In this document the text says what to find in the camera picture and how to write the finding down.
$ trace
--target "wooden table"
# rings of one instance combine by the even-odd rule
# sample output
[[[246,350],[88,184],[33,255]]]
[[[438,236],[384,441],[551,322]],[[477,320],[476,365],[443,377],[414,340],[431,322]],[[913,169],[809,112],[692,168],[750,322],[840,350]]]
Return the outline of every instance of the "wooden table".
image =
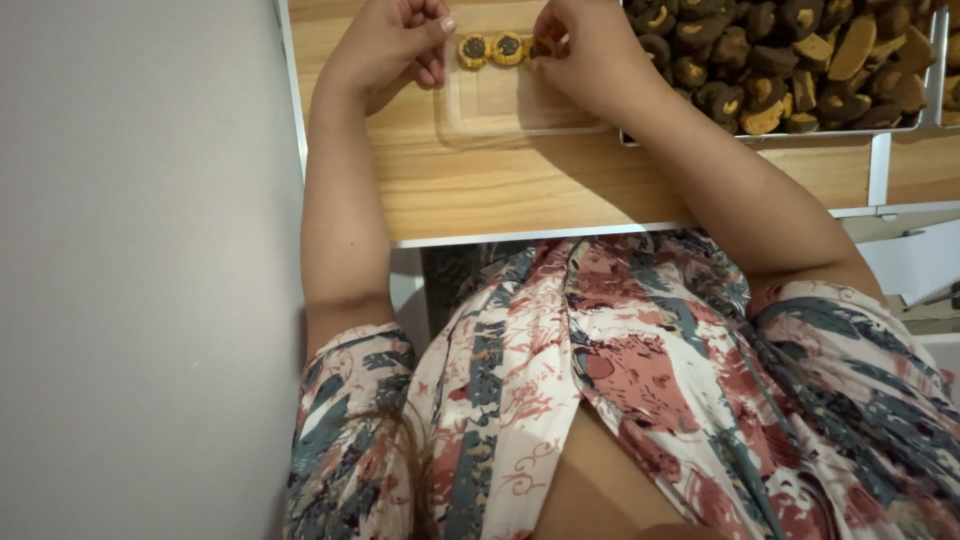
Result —
[[[303,118],[320,68],[362,3],[289,0],[287,49],[292,41],[291,75],[296,74]],[[450,4],[454,11],[466,5]],[[368,122],[391,237],[399,246],[509,237],[506,233],[655,229],[691,219],[647,151],[622,147],[616,131],[465,137],[445,125],[442,91],[412,85]],[[960,134],[919,141],[911,136],[896,138],[890,148],[887,202],[960,200]],[[876,213],[868,204],[871,137],[768,141],[756,148],[829,209],[852,209],[835,215]]]

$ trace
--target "forearm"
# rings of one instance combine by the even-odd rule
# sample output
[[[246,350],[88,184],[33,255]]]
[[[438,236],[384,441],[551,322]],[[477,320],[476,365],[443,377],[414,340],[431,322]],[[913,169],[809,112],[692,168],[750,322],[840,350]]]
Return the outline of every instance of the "forearm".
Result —
[[[657,157],[699,223],[748,278],[862,263],[850,237],[806,189],[667,86],[657,91],[657,109],[635,107],[624,129]]]
[[[363,322],[387,322],[383,319],[393,315],[388,310],[390,242],[363,103],[318,85],[307,143],[300,272],[308,324],[327,326],[319,321],[324,313],[342,317],[343,311],[363,310],[370,303],[386,306],[379,310],[380,320]]]

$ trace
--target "metal tray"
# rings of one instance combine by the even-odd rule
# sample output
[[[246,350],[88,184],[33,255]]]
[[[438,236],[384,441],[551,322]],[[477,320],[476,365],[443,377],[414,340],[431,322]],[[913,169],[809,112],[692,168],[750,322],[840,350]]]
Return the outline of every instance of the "metal tray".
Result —
[[[937,55],[936,62],[930,66],[927,73],[926,109],[920,111],[921,126],[935,126],[945,130],[960,128],[960,126],[943,125],[944,114],[944,81],[947,78],[947,46],[950,38],[950,15],[947,8],[942,8],[933,14],[930,25],[930,42],[933,52]]]
[[[937,60],[926,69],[924,73],[924,88],[926,89],[926,109],[921,110],[914,116],[910,125],[900,125],[897,128],[885,130],[846,130],[831,132],[813,132],[809,134],[767,134],[767,135],[737,135],[736,138],[743,142],[760,142],[763,140],[786,140],[786,139],[810,139],[813,137],[831,137],[844,135],[880,135],[880,134],[899,134],[912,132],[920,126],[940,125],[940,103],[944,94],[944,66],[947,63],[947,35],[949,33],[949,20],[947,8],[942,8],[933,14],[930,21],[930,44],[933,46],[933,52]],[[931,117],[935,110],[936,119]],[[639,146],[639,144],[629,135],[620,130],[620,143],[624,146]]]

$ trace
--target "woman's left hand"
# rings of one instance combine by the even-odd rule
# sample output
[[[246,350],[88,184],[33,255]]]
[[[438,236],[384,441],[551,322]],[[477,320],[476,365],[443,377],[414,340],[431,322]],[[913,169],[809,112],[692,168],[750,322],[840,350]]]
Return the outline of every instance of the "woman's left hand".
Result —
[[[314,95],[349,99],[369,115],[410,81],[442,86],[444,43],[454,28],[443,0],[368,0],[327,59]]]

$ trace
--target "patterned dress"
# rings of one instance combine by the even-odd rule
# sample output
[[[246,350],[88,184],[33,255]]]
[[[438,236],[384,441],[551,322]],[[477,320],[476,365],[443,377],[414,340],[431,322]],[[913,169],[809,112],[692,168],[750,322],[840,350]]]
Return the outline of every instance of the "patterned dress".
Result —
[[[286,536],[409,536],[396,423],[350,418],[392,409],[425,428],[445,538],[528,537],[586,400],[732,540],[960,538],[960,415],[903,325],[825,282],[748,300],[696,231],[567,238],[506,261],[420,362],[394,324],[337,335],[304,371]]]

